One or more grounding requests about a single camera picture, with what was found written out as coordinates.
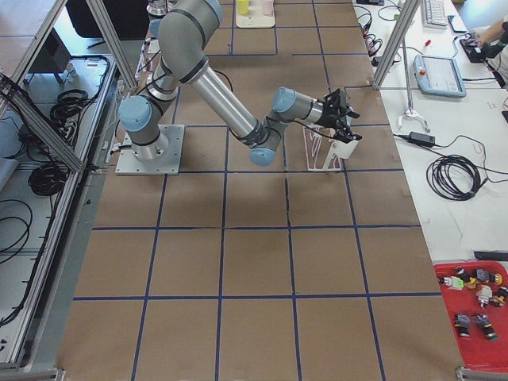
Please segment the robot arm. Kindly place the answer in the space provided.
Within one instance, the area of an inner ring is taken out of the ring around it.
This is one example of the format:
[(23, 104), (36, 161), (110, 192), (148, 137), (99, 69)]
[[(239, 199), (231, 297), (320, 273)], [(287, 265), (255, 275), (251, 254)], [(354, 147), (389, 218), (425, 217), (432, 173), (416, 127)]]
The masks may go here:
[(145, 87), (126, 98), (119, 119), (130, 139), (124, 155), (134, 164), (132, 173), (175, 174), (179, 170), (182, 128), (163, 126), (160, 119), (175, 99), (179, 84), (192, 87), (223, 120), (232, 134), (250, 148), (250, 160), (261, 167), (271, 164), (286, 127), (297, 120), (334, 131), (333, 139), (354, 151), (361, 135), (350, 129), (358, 118), (337, 89), (315, 99), (287, 87), (274, 94), (272, 109), (262, 121), (256, 119), (221, 81), (209, 64), (205, 46), (222, 21), (217, 1), (177, 1), (160, 19), (157, 39), (160, 61)]

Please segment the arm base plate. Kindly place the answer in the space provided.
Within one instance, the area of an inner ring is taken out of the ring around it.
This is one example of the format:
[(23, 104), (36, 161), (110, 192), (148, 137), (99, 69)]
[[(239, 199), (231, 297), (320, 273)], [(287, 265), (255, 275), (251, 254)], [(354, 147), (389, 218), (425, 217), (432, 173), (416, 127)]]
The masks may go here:
[(117, 175), (178, 175), (185, 133), (185, 125), (159, 125), (159, 139), (147, 146), (133, 144), (125, 134), (116, 166)]

